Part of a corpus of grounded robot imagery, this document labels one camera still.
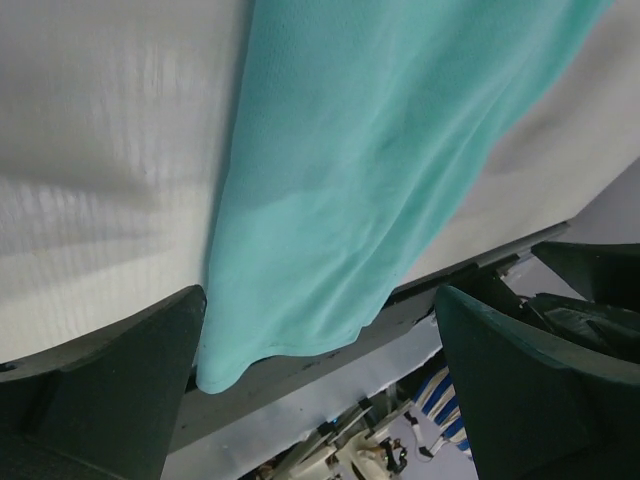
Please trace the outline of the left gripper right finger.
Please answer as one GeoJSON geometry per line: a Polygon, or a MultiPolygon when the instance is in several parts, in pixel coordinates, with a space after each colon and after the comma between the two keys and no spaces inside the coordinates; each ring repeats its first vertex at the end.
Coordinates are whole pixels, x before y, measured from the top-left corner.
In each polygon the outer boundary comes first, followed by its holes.
{"type": "Polygon", "coordinates": [[[638,365],[454,287],[435,313],[479,478],[638,478],[638,365]]]}

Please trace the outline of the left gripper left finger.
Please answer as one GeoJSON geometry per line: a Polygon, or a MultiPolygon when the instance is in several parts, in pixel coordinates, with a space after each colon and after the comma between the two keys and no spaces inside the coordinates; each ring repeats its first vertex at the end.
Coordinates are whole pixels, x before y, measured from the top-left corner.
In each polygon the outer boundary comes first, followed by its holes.
{"type": "Polygon", "coordinates": [[[2,363],[2,478],[160,478],[205,309],[203,289],[189,286],[2,363]]]}

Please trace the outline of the teal t shirt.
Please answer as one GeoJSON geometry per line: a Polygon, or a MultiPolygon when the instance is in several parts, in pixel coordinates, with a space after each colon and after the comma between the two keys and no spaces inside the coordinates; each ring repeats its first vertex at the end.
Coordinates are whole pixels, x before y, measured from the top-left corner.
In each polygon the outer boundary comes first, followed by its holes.
{"type": "Polygon", "coordinates": [[[259,1],[208,263],[209,394],[353,342],[604,1],[259,1]]]}

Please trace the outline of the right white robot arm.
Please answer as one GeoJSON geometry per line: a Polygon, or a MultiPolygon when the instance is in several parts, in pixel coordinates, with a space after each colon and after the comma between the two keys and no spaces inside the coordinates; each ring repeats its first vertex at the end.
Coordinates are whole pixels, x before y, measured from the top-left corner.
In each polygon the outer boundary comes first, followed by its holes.
{"type": "Polygon", "coordinates": [[[522,323],[589,350],[639,362],[639,246],[543,242],[533,255],[580,295],[517,295],[487,267],[455,287],[522,323]]]}

